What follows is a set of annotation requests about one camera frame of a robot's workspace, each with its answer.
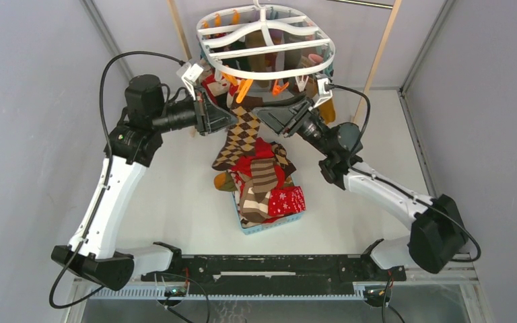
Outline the brown argyle sock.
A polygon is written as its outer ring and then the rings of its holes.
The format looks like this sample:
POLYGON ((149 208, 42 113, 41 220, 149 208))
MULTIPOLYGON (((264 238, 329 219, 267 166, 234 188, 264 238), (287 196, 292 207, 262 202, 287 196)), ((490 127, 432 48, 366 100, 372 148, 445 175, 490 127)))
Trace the brown argyle sock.
POLYGON ((233 101, 230 112, 235 114, 238 121, 227 131, 226 141, 212 163, 211 167, 214 170, 228 170, 235 166, 241 157, 254 153, 261 121, 252 110, 262 104, 263 99, 254 96, 246 96, 241 103, 233 101))

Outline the orange clothes clip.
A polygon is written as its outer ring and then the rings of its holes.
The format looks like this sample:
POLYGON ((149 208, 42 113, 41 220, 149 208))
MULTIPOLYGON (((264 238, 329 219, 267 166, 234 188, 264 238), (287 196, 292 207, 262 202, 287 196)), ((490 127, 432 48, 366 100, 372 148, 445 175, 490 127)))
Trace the orange clothes clip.
POLYGON ((245 99, 249 89, 252 87, 253 79, 241 79, 238 85, 237 96, 235 98, 235 102, 237 104, 241 104, 245 99))

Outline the white round clip hanger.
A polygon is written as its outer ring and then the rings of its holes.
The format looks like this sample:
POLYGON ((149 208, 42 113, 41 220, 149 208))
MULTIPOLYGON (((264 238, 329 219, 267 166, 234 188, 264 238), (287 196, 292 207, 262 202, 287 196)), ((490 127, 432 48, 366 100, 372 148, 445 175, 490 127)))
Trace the white round clip hanger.
POLYGON ((222 9, 196 25, 202 56, 216 71, 239 79, 275 80, 326 73, 333 66, 335 44, 305 13, 283 5, 252 5, 222 9), (274 71, 245 71, 229 64, 235 59, 314 51, 322 61, 311 67, 274 71))

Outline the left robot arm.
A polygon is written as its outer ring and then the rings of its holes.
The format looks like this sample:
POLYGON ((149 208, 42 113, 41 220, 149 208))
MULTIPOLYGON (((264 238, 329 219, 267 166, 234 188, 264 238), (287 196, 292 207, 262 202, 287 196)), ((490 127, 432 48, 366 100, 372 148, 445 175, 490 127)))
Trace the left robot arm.
POLYGON ((162 134, 195 127, 206 135, 236 123, 234 114, 217 106, 202 87, 180 101, 167 101, 155 75, 130 80, 126 107, 104 148, 102 175, 73 237, 53 248, 51 258, 66 271, 104 288, 118 291, 130 279, 159 272, 169 281, 184 270, 180 250, 154 242, 144 248, 117 250, 123 215, 139 181, 145 175, 162 134))

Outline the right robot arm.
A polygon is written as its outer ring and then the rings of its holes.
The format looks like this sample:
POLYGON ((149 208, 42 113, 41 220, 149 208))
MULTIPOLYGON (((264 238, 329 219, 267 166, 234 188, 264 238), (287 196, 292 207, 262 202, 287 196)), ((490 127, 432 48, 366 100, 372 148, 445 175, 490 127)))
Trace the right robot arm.
POLYGON ((378 280, 389 269, 410 264, 437 274, 456 261, 471 240, 456 202, 445 194, 419 194, 377 172, 357 154, 363 147, 359 127, 351 122, 329 127, 313 105, 300 96, 253 108, 252 113, 275 134, 298 135, 321 152, 324 159, 318 165, 328 183, 374 201, 409 230, 405 237, 371 244, 363 254, 363 274, 378 280))

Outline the red sock in basket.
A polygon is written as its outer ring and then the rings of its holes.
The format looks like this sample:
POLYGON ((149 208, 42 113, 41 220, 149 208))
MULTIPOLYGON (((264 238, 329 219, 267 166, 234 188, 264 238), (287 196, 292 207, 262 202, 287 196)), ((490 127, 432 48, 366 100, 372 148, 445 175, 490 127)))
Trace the red sock in basket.
POLYGON ((251 152, 250 155, 243 155, 240 157, 235 165, 230 168, 230 171, 252 176, 250 168, 252 161, 273 157, 274 153, 272 152, 271 144, 264 141, 262 138, 258 138, 254 144, 254 151, 251 152))

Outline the mustard yellow hanging sock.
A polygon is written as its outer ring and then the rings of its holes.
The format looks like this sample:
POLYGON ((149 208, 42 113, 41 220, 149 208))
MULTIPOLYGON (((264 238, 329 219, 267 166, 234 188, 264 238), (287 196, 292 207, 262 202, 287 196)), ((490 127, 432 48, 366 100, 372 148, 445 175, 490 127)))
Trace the mustard yellow hanging sock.
POLYGON ((333 99, 329 99, 318 107, 319 115, 325 124, 331 124, 336 120, 336 111, 333 99))

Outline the orange sock toe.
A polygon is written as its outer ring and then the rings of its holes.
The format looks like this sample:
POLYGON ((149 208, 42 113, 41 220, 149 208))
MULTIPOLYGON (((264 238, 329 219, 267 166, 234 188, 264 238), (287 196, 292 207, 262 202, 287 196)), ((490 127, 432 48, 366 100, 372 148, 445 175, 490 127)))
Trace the orange sock toe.
POLYGON ((229 172, 222 172, 213 179, 214 187, 219 191, 235 192, 236 183, 229 172))

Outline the red snowflake sock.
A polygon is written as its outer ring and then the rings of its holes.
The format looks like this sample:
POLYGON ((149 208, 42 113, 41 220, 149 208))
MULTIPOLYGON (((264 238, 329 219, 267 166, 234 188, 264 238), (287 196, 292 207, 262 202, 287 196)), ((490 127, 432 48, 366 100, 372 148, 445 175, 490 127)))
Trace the red snowflake sock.
POLYGON ((273 189, 270 192, 268 215, 270 217, 284 217, 306 210, 303 190, 300 186, 288 186, 273 189))

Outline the brown striped sock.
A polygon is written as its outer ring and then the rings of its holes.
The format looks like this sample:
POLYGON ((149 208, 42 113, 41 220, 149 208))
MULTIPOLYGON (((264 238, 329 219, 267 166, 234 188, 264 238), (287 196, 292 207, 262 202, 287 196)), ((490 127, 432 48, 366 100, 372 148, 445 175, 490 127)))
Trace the brown striped sock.
POLYGON ((271 191, 283 186, 284 171, 271 157, 252 160, 250 175, 238 174, 242 180, 238 202, 240 224, 243 228, 254 227, 271 217, 268 211, 271 191))

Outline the light blue plastic basket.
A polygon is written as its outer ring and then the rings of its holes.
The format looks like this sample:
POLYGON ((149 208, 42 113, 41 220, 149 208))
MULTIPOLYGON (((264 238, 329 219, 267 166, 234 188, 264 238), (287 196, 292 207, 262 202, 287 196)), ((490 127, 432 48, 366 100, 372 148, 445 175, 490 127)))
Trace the light blue plastic basket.
POLYGON ((260 223, 257 225, 251 225, 250 227, 244 227, 241 222, 242 216, 240 215, 240 208, 239 208, 239 204, 238 204, 239 203, 239 194, 237 192, 232 192, 231 195, 232 195, 232 201, 233 201, 233 205, 234 205, 235 214, 239 218, 239 228, 242 231, 242 233, 244 233, 245 235, 255 234, 260 231, 273 229, 273 228, 279 227, 281 225, 285 225, 288 223, 292 223, 294 221, 298 221, 304 215, 304 212, 294 213, 292 215, 288 215, 285 217, 278 217, 278 218, 276 218, 276 220, 274 220, 271 223, 260 223))

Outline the wooden hanger rack frame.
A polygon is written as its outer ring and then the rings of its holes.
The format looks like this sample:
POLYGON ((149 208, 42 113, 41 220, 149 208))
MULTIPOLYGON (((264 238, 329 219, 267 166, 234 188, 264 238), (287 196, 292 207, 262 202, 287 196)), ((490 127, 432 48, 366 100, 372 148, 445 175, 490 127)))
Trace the wooden hanger rack frame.
MULTIPOLYGON (((374 83, 391 30, 402 1, 280 1, 307 15, 335 43, 335 75, 349 84, 369 89, 374 83)), ((199 54, 196 23, 203 17, 212 20, 218 11, 233 15, 233 9, 249 7, 243 21, 256 20, 258 9, 250 1, 169 1, 168 9, 180 47, 191 59, 199 54)))

